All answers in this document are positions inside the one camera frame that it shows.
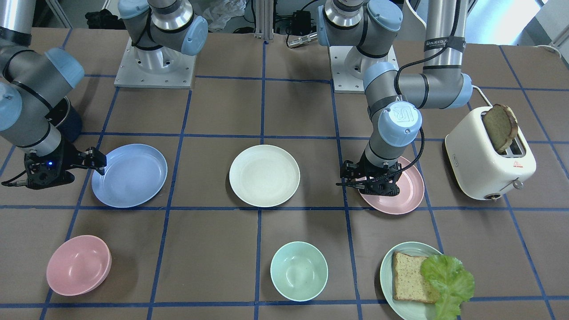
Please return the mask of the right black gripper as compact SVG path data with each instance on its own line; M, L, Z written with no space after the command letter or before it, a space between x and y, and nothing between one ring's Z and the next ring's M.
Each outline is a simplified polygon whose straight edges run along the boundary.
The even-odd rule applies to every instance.
M107 158L97 148L88 148L82 156L81 152L69 142L61 142L53 152L45 156L38 156L35 152L25 154L26 187L31 190L42 190L71 184L75 176L68 171L81 164L104 176Z

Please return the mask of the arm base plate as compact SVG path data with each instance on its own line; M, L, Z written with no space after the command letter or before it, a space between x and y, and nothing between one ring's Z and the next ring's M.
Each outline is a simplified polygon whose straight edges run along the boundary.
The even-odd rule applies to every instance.
M388 61L398 67L393 47L380 58L362 55L354 46L329 47L330 67L333 75L334 93L364 94L364 71L380 61Z
M122 88L191 89L195 56L162 47L145 51L133 47L128 39L114 85Z

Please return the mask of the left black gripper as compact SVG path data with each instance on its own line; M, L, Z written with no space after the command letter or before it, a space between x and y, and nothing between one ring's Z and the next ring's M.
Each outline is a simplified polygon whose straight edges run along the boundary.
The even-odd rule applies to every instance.
M401 175L402 166L397 161L392 166L384 163L378 167L366 158L366 154L362 154L357 164L351 160L344 161L340 178L347 181L340 185L353 187L365 195L397 196L400 194L397 181Z

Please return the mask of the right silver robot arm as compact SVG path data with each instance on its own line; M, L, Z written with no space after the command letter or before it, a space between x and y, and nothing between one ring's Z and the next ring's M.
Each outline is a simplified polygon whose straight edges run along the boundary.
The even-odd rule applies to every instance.
M34 0L1 2L1 136L24 153L23 171L2 182L31 190L71 184L72 169L105 175L106 155L91 147L79 151L79 114L66 105L67 94L84 78L80 62L62 48L44 53L30 49ZM195 56L205 45L208 22L189 0L120 0L124 22L140 62L144 53L178 52Z

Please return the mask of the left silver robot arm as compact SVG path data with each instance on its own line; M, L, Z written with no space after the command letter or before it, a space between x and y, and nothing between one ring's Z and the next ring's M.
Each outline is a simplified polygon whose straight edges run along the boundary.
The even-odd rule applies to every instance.
M392 1L328 0L318 10L321 45L354 46L363 56L379 60L362 73L373 132L360 160L342 164L340 185L362 194L396 196L397 181L410 168L398 159L424 133L420 111L462 107L471 97L471 77L461 71L468 2L429 2L424 58L417 61L422 71L415 74L402 73L414 63L395 67L382 60L404 20Z

